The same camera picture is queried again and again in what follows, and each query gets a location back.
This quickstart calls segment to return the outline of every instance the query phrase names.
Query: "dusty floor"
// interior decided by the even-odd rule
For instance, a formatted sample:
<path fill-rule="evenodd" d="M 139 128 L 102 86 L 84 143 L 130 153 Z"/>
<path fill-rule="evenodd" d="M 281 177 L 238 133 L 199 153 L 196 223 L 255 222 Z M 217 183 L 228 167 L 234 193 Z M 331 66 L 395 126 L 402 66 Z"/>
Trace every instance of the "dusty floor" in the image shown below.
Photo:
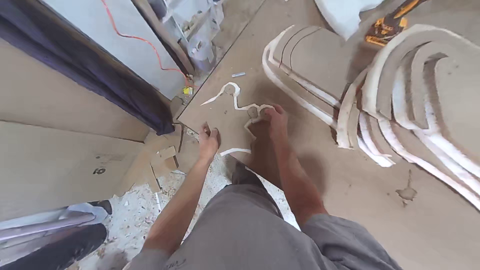
<path fill-rule="evenodd" d="M 225 185 L 229 184 L 228 171 L 232 158 L 216 155 L 208 170 L 204 188 L 197 205 L 193 220 L 185 235 L 192 231 L 199 215 L 208 201 Z M 110 202 L 113 214 L 104 220 L 108 229 L 105 243 L 85 257 L 76 262 L 71 270 L 121 270 L 142 248 L 144 238 L 158 213 L 175 194 L 185 179 L 182 173 L 170 173 L 161 177 L 158 182 L 161 192 L 156 195 L 150 191 L 147 184 L 132 188 L 122 197 L 113 197 Z M 278 204 L 285 221 L 298 228 L 295 218 L 288 206 L 284 193 L 274 185 L 260 178 L 266 189 Z"/>

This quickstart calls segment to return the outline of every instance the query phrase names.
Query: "dewalt tool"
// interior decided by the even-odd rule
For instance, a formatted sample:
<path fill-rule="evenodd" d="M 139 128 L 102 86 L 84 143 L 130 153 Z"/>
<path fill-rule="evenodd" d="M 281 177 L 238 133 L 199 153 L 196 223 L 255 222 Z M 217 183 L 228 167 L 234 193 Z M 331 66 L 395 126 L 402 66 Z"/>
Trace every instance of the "dewalt tool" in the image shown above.
<path fill-rule="evenodd" d="M 395 11 L 378 19 L 368 30 L 365 40 L 373 44 L 385 46 L 407 27 L 407 19 L 404 16 L 425 1 L 427 0 L 405 1 Z"/>

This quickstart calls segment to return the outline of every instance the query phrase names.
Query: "person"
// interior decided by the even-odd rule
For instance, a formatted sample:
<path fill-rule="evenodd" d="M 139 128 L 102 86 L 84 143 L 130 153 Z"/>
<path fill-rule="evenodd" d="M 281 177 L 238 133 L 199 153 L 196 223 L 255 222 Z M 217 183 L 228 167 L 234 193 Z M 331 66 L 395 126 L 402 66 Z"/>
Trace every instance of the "person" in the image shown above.
<path fill-rule="evenodd" d="M 401 269 L 366 229 L 328 214 L 288 142 L 287 114 L 273 107 L 265 113 L 280 182 L 301 231 L 283 220 L 257 176 L 237 164 L 232 184 L 208 202 L 182 243 L 218 150 L 218 130 L 205 123 L 197 163 L 153 223 L 130 269 Z"/>

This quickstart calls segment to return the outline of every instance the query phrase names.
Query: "hand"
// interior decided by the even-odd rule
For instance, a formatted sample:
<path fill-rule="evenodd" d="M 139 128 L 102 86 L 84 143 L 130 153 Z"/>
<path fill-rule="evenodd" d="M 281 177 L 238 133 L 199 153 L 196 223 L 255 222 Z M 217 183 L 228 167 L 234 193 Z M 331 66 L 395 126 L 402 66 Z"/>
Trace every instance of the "hand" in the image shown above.
<path fill-rule="evenodd" d="M 209 164 L 213 161 L 213 157 L 218 151 L 218 129 L 214 128 L 210 131 L 207 122 L 203 123 L 199 133 L 200 137 L 200 157 L 199 160 L 206 161 Z"/>
<path fill-rule="evenodd" d="M 288 116 L 282 106 L 272 104 L 273 108 L 267 108 L 265 114 L 269 116 L 270 138 L 274 144 L 283 144 L 288 142 L 287 121 Z"/>

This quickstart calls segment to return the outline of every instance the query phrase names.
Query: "dark blue curtain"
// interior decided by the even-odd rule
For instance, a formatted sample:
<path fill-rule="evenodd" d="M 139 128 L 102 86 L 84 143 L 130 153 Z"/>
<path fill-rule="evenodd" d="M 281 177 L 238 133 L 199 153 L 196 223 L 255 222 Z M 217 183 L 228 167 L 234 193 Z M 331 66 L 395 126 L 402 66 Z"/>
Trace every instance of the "dark blue curtain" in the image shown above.
<path fill-rule="evenodd" d="M 87 45 L 91 40 L 37 0 L 0 0 L 0 37 L 105 97 L 158 135 L 174 131 L 171 112 L 153 86 L 121 63 L 112 63 L 113 57 L 107 61 L 100 56 Z"/>

